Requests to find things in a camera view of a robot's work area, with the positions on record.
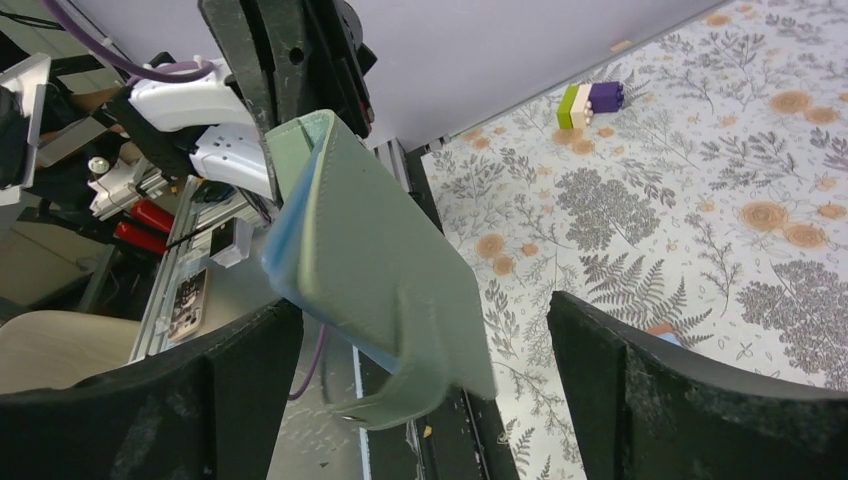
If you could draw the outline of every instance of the lego block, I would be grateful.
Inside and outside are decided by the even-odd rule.
[[[571,124],[573,128],[586,128],[592,122],[592,102],[589,101],[589,92],[592,85],[579,85],[574,104],[571,106]]]
[[[595,113],[612,113],[624,104],[624,85],[620,82],[596,83],[589,92],[589,102]]]
[[[577,90],[576,85],[566,88],[565,95],[562,96],[562,102],[560,102],[557,109],[557,121],[559,122],[559,128],[563,130],[574,128],[571,123],[571,106],[574,105],[574,97],[577,96]]]
[[[645,332],[650,333],[655,337],[662,338],[663,340],[671,342],[677,346],[683,346],[680,339],[677,337],[677,334],[674,332],[674,327],[670,323],[661,323],[645,330]]]

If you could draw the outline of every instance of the green fabric pouch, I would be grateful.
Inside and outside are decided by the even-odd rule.
[[[281,125],[266,141],[287,206],[303,191],[298,182],[311,183],[295,202],[304,209],[292,232],[297,261],[276,278],[297,290],[305,311],[397,361],[378,393],[333,410],[376,430],[434,410],[450,385],[494,398],[474,273],[382,163],[329,110]]]

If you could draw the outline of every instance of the blue fabric lining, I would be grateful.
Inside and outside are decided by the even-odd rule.
[[[362,353],[374,360],[378,365],[385,368],[389,373],[397,371],[397,358],[369,342],[357,339],[339,329],[322,312],[309,304],[304,299],[297,285],[289,283],[292,273],[298,267],[300,259],[300,242],[303,238],[303,225],[306,217],[306,205],[309,192],[312,187],[312,179],[318,164],[318,156],[324,146],[324,135],[315,142],[309,164],[307,164],[300,181],[289,196],[282,214],[271,226],[268,232],[268,240],[262,251],[262,269],[268,275],[271,288],[283,298],[297,305],[301,310],[311,315],[319,322],[326,324],[336,331],[342,338],[356,346]]]

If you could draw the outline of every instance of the lime green lego brick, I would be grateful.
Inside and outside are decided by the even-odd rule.
[[[571,106],[574,105],[574,98],[577,96],[577,90],[580,87],[572,85],[565,89],[565,95],[562,96],[562,102],[557,109],[557,120],[559,128],[568,130],[574,128],[571,123]]]

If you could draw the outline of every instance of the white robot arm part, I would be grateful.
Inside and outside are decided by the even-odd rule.
[[[227,64],[188,83],[139,81],[130,103],[157,130],[175,132],[195,125],[212,125],[190,155],[197,173],[272,198],[268,170],[259,145],[259,132],[241,99],[225,82]]]

